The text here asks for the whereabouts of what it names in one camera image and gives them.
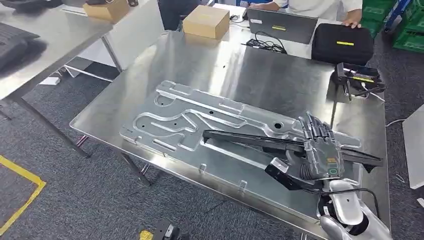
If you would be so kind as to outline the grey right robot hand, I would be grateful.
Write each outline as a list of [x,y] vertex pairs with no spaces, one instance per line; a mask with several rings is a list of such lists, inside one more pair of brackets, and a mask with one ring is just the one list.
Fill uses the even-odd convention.
[[302,172],[308,180],[340,178],[344,172],[341,145],[326,122],[306,112],[307,119],[299,117],[305,137],[306,163]]

